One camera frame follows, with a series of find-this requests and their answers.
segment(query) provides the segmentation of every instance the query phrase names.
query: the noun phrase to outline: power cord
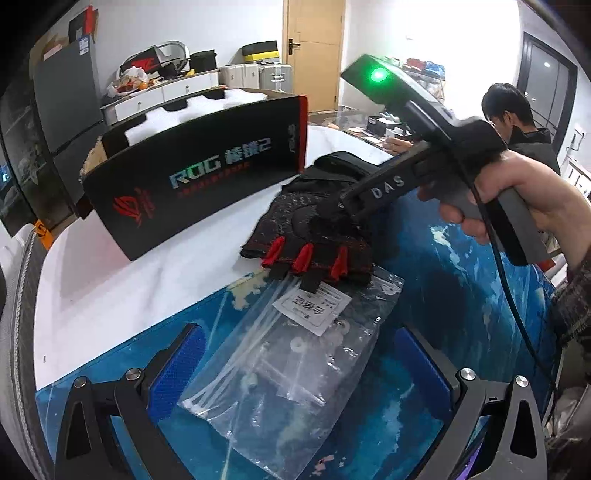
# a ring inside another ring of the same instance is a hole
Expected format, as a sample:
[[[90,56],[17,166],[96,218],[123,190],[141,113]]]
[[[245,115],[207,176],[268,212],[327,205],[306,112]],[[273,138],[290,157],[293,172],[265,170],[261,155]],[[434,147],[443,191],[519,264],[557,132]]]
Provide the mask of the power cord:
[[[505,267],[503,266],[503,261],[501,259],[501,253],[499,252],[499,245],[496,240],[495,231],[492,227],[491,218],[489,217],[488,212],[486,211],[486,207],[484,205],[484,202],[482,201],[482,198],[480,198],[480,193],[478,193],[478,189],[474,185],[474,182],[469,180],[470,177],[468,176],[467,171],[464,168],[464,165],[462,165],[461,162],[458,162],[458,163],[460,164],[460,169],[462,171],[462,175],[465,179],[465,182],[468,184],[470,191],[474,195],[474,198],[476,200],[476,204],[478,205],[478,209],[480,210],[480,214],[482,215],[482,220],[484,221],[484,224],[486,226],[486,233],[488,233],[488,238],[491,240],[492,254],[495,257],[496,269],[499,272],[499,278],[501,279],[501,286],[503,288],[503,292],[505,293],[505,298],[507,299],[507,303],[509,304],[509,309],[511,310],[511,313],[513,314],[513,318],[515,319],[515,323],[517,324],[517,328],[519,329],[521,337],[523,338],[523,342],[525,343],[525,347],[528,349],[528,352],[530,353],[536,366],[540,369],[542,374],[549,380],[550,385],[552,387],[552,407],[550,409],[550,415],[548,416],[548,418],[550,418],[552,421],[552,426],[553,426],[552,436],[554,436],[554,411],[556,409],[556,401],[558,400],[558,390],[556,388],[556,382],[554,382],[554,380],[552,379],[552,375],[548,372],[546,367],[542,364],[540,357],[538,356],[538,353],[535,351],[535,348],[534,348],[533,344],[531,343],[531,339],[530,339],[529,334],[527,333],[527,330],[525,329],[525,325],[523,324],[523,321],[521,320],[521,316],[519,315],[519,311],[517,310],[517,306],[515,305],[515,301],[513,300],[513,295],[511,294],[511,290],[509,289],[509,282],[507,282],[507,276],[505,274]]]

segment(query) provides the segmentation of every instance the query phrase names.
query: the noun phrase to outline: glove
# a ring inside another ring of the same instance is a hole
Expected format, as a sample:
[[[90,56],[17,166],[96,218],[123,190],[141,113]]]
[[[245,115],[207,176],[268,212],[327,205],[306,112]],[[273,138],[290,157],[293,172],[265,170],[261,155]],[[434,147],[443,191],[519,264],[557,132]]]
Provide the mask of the glove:
[[[366,229],[344,213],[323,219],[316,206],[377,170],[347,152],[318,158],[283,186],[240,254],[262,258],[270,278],[282,279],[289,271],[302,275],[300,288],[313,293],[321,281],[343,277],[367,285],[373,262]]]

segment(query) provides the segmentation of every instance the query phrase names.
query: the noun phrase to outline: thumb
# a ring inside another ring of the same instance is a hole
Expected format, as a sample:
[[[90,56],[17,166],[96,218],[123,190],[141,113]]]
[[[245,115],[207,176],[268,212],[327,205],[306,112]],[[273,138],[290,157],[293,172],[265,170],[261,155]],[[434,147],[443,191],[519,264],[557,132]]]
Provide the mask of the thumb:
[[[517,153],[505,151],[498,160],[485,165],[480,171],[474,185],[484,203],[496,198],[503,190],[527,181],[526,165],[518,157]]]

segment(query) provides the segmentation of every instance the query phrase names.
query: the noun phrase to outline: gray chair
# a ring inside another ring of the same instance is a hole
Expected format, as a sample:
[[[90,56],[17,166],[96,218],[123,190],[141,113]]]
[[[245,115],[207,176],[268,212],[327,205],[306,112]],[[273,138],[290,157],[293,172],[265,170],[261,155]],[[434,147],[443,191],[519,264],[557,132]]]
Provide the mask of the gray chair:
[[[47,254],[32,225],[0,249],[6,301],[0,318],[0,423],[37,480],[54,478],[37,405],[33,329],[41,267]]]

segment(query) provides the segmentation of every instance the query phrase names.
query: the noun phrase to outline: silver bolt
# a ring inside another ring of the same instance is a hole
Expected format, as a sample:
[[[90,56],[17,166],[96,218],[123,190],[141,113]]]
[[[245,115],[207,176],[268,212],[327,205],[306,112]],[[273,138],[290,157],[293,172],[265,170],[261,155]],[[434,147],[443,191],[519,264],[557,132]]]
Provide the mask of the silver bolt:
[[[137,380],[142,374],[142,371],[139,368],[130,368],[125,372],[125,378],[127,380],[133,381]]]
[[[515,383],[520,387],[527,387],[530,383],[528,382],[527,378],[522,377],[521,375],[517,375],[515,377]]]
[[[464,380],[474,380],[476,378],[476,372],[471,368],[462,368],[460,375]]]
[[[86,377],[78,377],[74,380],[74,388],[82,388],[86,385],[88,379]]]

